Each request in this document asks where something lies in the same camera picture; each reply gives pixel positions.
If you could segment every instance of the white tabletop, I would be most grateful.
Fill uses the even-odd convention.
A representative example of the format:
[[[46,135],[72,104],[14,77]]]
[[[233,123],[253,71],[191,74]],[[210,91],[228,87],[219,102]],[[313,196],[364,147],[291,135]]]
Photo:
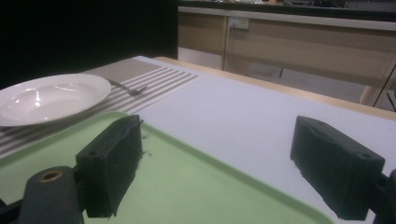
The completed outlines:
[[[290,160],[296,117],[319,119],[386,159],[383,173],[396,166],[396,121],[310,101],[257,85],[214,76],[143,57],[139,61],[175,67],[200,76],[189,86],[137,112],[158,129],[284,191],[330,217],[328,208]]]

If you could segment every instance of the green tray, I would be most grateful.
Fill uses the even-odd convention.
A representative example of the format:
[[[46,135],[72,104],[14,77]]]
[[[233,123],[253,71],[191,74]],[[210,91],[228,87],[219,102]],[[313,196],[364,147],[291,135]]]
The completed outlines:
[[[24,184],[43,169],[75,165],[75,155],[111,122],[110,112],[88,119],[0,160],[0,198],[19,200]],[[86,223],[332,223],[319,211],[202,152],[142,125],[146,152],[117,217]]]

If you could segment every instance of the white plate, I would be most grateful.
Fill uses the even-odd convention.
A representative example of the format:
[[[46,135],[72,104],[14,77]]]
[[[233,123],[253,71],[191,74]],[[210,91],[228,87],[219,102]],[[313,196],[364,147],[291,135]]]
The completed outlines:
[[[0,91],[0,126],[15,127],[63,119],[82,112],[110,93],[102,77],[67,74],[26,81]]]

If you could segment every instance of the white outlet box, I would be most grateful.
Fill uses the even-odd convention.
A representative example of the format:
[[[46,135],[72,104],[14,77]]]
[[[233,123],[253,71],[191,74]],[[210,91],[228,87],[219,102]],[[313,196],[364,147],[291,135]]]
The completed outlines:
[[[230,17],[228,26],[237,29],[248,29],[248,18]]]

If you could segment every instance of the floor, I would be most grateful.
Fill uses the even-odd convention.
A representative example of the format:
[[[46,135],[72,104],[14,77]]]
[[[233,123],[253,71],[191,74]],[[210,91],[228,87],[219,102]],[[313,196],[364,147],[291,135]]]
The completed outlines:
[[[178,59],[184,62],[200,64],[215,69],[220,69],[221,65],[221,58],[219,55],[192,49],[179,48]],[[251,63],[248,67],[248,71],[246,71],[244,75],[304,91],[312,91],[354,103],[359,102],[361,93],[364,89],[364,86],[360,84],[315,76],[289,69],[283,69],[283,71],[281,71],[281,68],[262,63]],[[389,91],[389,96],[396,104],[394,91]],[[388,98],[383,100],[379,108],[394,111],[394,108]]]

